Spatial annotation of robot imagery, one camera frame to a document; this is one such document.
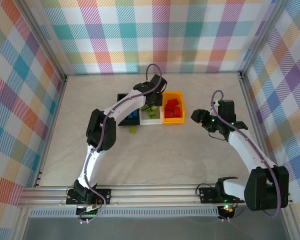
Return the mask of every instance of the purple cable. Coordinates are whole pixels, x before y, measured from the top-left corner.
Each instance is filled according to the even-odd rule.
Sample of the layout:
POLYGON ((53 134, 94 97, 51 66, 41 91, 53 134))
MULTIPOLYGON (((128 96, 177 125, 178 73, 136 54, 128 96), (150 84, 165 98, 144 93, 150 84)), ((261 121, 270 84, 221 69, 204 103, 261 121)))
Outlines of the purple cable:
POLYGON ((102 143, 103 143, 103 141, 104 141, 104 136, 105 136, 105 126, 106 126, 106 122, 107 122, 107 119, 108 119, 108 117, 110 116, 110 114, 112 114, 114 110, 116 110, 121 104, 125 103, 126 101, 131 100, 131 99, 134 99, 134 98, 137 98, 137 97, 140 97, 140 96, 144 96, 144 95, 149 94, 149 93, 152 93, 154 90, 156 90, 156 89, 159 87, 159 85, 160 85, 160 83, 161 83, 161 80, 162 80, 162 71, 161 71, 160 67, 159 67, 157 64, 151 63, 151 64, 148 65, 148 67, 146 68, 146 71, 145 71, 145 79, 148 80, 148 70, 149 70, 149 67, 150 67, 150 66, 155 66, 155 67, 158 69, 158 71, 159 71, 160 78, 159 78, 158 83, 155 85, 154 88, 152 88, 152 89, 149 90, 149 91, 146 91, 146 92, 142 92, 142 93, 140 93, 140 94, 133 95, 133 96, 131 96, 131 97, 129 97, 129 98, 126 98, 126 99, 124 99, 124 100, 118 102, 118 104, 115 105, 115 106, 107 113, 107 115, 105 116, 105 118, 104 118, 104 120, 103 120, 103 123, 102 123, 102 129, 101 129, 101 137, 100 137, 100 141, 99 141, 98 145, 96 146, 96 148, 94 148, 94 149, 92 149, 92 150, 90 151, 90 154, 88 155, 88 157, 87 157, 87 159, 86 159, 86 162, 85 162, 85 164, 84 164, 84 169, 83 169, 84 181, 85 181, 86 185, 88 186, 88 188, 89 188, 94 194, 98 195, 98 196, 103 200, 103 208, 102 208, 102 210, 100 211, 100 213, 99 213, 98 215, 94 216, 93 218, 91 218, 90 220, 87 220, 87 221, 86 221, 87 223, 92 222, 92 221, 95 220, 97 217, 99 217, 99 215, 101 215, 101 214, 105 211, 106 205, 107 205, 107 201, 106 201, 105 197, 102 196, 102 195, 101 195, 100 193, 98 193, 97 191, 95 191, 95 190, 90 186, 90 184, 89 184, 89 181, 88 181, 88 178, 87 178, 87 168, 88 168, 89 160, 90 160, 90 158, 91 158, 91 156, 92 156, 92 153, 94 153, 95 151, 97 151, 98 149, 101 148, 101 145, 102 145, 102 143))
POLYGON ((273 182, 274 182, 274 186, 275 186, 275 190, 276 190, 276 198, 277 198, 277 204, 276 204, 276 211, 274 215, 270 215, 269 213, 267 213, 265 210, 263 210, 263 212, 268 215, 270 218, 276 218, 279 213, 280 213, 280 208, 281 208, 281 193, 280 193, 280 188, 279 188, 279 183, 278 180, 276 178, 276 175, 274 173, 274 171, 271 169, 270 165, 268 164, 268 162, 265 160, 263 154, 259 151, 259 149, 256 147, 256 145, 251 141, 250 138, 247 137, 247 135, 245 135, 240 129, 238 129, 237 127, 233 126, 232 124, 230 124, 229 122, 227 122, 226 120, 224 120, 218 113, 217 110, 214 106, 214 99, 215 99, 215 95, 217 93, 221 93, 221 99, 222 100, 224 98, 224 93, 221 90, 216 90, 211 97, 211 107, 212 110, 214 112, 214 114, 226 125, 228 125, 229 127, 233 128, 235 131, 237 131, 239 134, 241 134, 246 141, 248 141, 248 143, 251 145, 251 147, 254 149, 254 151, 259 155, 261 162, 264 163, 264 165, 268 168, 268 170, 270 171, 270 174, 273 178, 273 182))

